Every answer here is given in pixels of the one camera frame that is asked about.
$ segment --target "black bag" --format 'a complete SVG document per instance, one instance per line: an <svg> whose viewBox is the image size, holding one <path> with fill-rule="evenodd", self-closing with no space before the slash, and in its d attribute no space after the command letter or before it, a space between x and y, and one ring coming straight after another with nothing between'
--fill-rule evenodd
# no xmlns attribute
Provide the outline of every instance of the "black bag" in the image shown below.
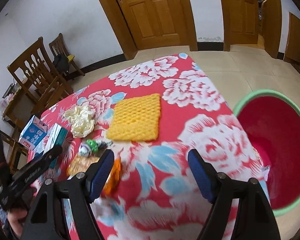
<svg viewBox="0 0 300 240"><path fill-rule="evenodd" d="M68 73L70 66L66 55L64 54L56 55L52 63L60 74L64 72Z"/></svg>

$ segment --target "orange plastic bag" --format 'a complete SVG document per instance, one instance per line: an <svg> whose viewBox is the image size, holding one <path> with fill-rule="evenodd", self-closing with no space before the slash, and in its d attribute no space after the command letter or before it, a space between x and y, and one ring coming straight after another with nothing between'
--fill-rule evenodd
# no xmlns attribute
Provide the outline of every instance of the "orange plastic bag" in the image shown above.
<svg viewBox="0 0 300 240"><path fill-rule="evenodd" d="M121 158L114 161L113 167L110 171L109 178L103 187L103 192L106 195L110 195L111 192L117 187L120 181L120 171L121 171Z"/></svg>

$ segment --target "green bucket rim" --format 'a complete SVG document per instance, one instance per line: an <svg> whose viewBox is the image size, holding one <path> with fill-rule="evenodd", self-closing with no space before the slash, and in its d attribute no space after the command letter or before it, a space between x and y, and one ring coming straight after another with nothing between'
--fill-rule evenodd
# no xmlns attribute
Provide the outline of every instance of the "green bucket rim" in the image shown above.
<svg viewBox="0 0 300 240"><path fill-rule="evenodd" d="M300 108L291 99L287 98L282 93L279 93L274 90L268 90L268 89L257 90L255 92L251 92L247 96L245 96L234 107L234 110L233 110L234 115L236 117L238 117L239 113L250 101L252 101L255 98L262 97L262 96L271 96L271 97L275 97L275 98L283 100L289 106L291 106L297 112L297 114L300 116ZM282 216L283 214L285 214L285 213L291 211L293 208L295 208L299 203L300 203L300 195L288 206L279 208L279 209L273 209L274 216L275 217Z"/></svg>

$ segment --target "black baseboard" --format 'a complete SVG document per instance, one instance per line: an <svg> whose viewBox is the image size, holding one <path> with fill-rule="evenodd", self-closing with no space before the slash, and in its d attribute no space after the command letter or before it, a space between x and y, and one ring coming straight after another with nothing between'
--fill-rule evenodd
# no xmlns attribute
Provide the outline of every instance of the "black baseboard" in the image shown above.
<svg viewBox="0 0 300 240"><path fill-rule="evenodd" d="M217 50L223 51L223 42L197 42L198 51Z"/></svg>
<svg viewBox="0 0 300 240"><path fill-rule="evenodd" d="M277 59L283 60L283 58L284 58L284 53L278 52Z"/></svg>
<svg viewBox="0 0 300 240"><path fill-rule="evenodd" d="M92 63L86 67L81 68L81 70L86 74L89 73L91 71L94 71L96 69L102 68L102 67L106 67L106 66L110 66L112 64L116 64L119 62L123 62L126 61L126 58L124 56L124 54L119 54L113 57L109 57L103 60L100 60L98 62ZM67 75L65 77L66 80L71 80L74 79L76 77L81 76L81 74L78 71L74 71L72 73L70 73L69 75Z"/></svg>

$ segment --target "crumpled tissue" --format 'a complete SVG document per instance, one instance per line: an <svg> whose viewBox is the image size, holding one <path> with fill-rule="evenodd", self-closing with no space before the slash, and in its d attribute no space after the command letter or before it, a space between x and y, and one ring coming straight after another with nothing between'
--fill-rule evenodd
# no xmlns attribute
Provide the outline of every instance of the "crumpled tissue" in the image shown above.
<svg viewBox="0 0 300 240"><path fill-rule="evenodd" d="M94 113L89 106L75 106L63 113L63 116L71 124L74 138L84 138L93 131Z"/></svg>

